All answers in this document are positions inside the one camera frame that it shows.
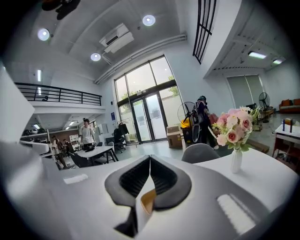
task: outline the sign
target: sign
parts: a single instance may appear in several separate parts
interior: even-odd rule
[[[114,112],[112,112],[111,115],[112,115],[112,120],[115,121],[116,117],[114,116]]]

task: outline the glass door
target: glass door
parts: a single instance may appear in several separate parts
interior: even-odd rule
[[[165,112],[158,94],[137,99],[132,106],[141,142],[148,143],[167,139]]]

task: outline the ceiling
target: ceiling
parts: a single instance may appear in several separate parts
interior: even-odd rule
[[[230,44],[221,51],[223,55],[214,66],[213,72],[241,68],[268,70],[276,66],[272,63],[274,60],[286,60],[292,56],[293,52],[284,31],[258,3],[253,2],[248,6],[243,19]],[[249,57],[250,51],[267,57]]]
[[[180,33],[175,0],[81,0],[77,9],[61,21],[56,15],[55,11],[42,11],[38,4],[20,23],[4,56],[15,82],[37,83],[37,69],[43,71],[44,85],[51,85],[56,71],[94,81],[129,54]],[[155,16],[156,23],[143,25],[145,15]],[[104,53],[100,39],[121,23],[134,41],[115,53],[105,53],[111,64],[104,58],[93,62],[93,53]],[[40,41],[37,32],[41,28],[48,29],[53,37]]]
[[[44,129],[65,129],[69,124],[74,121],[72,127],[76,127],[83,123],[83,118],[93,120],[98,114],[84,114],[84,113],[43,113],[33,114],[31,119],[26,125],[26,129],[33,130],[33,124],[38,124],[40,128]]]

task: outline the fluorescent light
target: fluorescent light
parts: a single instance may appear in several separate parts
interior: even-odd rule
[[[258,52],[249,52],[248,55],[250,57],[260,58],[260,59],[264,59],[266,57],[266,55],[260,54]]]
[[[50,33],[46,28],[41,28],[38,32],[37,32],[37,37],[42,40],[42,41],[46,41],[48,40],[48,38],[50,37]]]
[[[142,22],[146,26],[152,26],[155,23],[155,17],[152,15],[146,15],[143,19]]]
[[[94,62],[97,62],[101,59],[101,56],[99,53],[93,53],[91,56],[90,56],[90,59],[92,59]]]
[[[282,61],[281,60],[274,60],[273,63],[280,64],[280,63],[282,63]]]
[[[40,82],[42,80],[42,71],[38,70],[37,71],[37,81]]]

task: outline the white vase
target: white vase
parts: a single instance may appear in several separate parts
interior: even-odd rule
[[[231,172],[238,173],[240,170],[240,166],[242,165],[243,154],[240,149],[234,149],[232,152],[232,160],[231,160]]]

